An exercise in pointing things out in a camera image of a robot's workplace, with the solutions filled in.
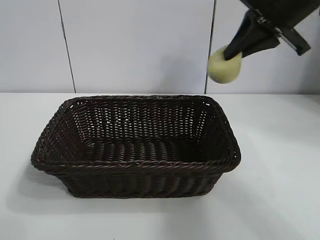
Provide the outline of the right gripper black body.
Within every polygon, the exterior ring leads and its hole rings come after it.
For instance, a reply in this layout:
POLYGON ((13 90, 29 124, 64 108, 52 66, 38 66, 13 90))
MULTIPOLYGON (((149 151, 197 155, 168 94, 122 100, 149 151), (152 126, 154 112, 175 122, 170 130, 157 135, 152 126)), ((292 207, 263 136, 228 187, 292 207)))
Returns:
POLYGON ((260 28, 274 29, 301 56, 311 49, 295 26, 320 7, 318 0, 243 0, 260 28))

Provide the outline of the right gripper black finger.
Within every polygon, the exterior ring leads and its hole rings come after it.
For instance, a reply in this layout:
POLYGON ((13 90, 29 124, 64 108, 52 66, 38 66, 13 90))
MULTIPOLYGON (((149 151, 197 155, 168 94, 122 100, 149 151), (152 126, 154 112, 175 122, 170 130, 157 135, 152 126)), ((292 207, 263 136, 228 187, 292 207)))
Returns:
POLYGON ((272 28, 242 27, 242 58, 273 49, 280 44, 278 34, 272 28))
POLYGON ((259 41, 259 29, 256 13, 247 11, 237 33, 223 52, 224 59, 231 60, 238 54, 242 58, 248 56, 250 49, 259 41))

